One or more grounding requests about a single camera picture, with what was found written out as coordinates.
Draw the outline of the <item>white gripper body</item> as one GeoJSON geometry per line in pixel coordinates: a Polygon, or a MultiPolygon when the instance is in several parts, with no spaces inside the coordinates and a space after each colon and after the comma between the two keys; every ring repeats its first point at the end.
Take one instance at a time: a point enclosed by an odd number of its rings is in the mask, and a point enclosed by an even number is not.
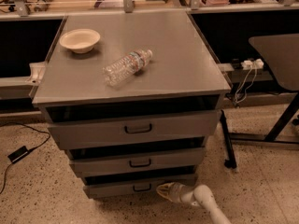
{"type": "Polygon", "coordinates": [[[175,203],[193,204],[195,202],[193,187],[175,183],[173,186],[173,198],[175,203]]]}

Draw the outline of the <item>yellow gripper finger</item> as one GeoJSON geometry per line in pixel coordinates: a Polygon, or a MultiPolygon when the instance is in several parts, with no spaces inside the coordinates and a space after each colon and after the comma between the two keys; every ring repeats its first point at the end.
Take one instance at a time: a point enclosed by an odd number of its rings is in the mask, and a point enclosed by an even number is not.
{"type": "Polygon", "coordinates": [[[164,183],[156,188],[156,192],[170,202],[178,200],[178,184],[175,182],[164,183]]]}

